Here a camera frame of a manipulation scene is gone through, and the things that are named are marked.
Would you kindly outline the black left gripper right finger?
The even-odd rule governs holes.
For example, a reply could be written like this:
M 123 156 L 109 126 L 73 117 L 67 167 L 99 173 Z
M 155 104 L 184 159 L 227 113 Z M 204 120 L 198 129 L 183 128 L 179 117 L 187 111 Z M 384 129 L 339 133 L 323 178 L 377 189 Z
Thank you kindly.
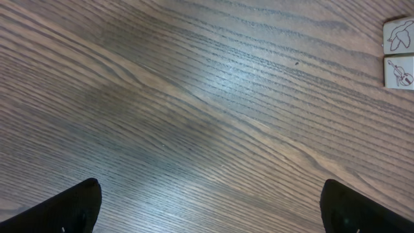
M 334 179 L 320 197 L 326 233 L 413 233 L 413 222 Z

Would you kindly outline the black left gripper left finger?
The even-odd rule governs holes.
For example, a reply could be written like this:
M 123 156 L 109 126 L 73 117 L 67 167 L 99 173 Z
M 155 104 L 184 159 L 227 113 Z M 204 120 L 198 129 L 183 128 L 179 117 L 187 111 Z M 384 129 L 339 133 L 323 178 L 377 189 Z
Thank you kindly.
M 101 204 L 100 183 L 89 178 L 1 222 L 1 233 L 91 233 Z

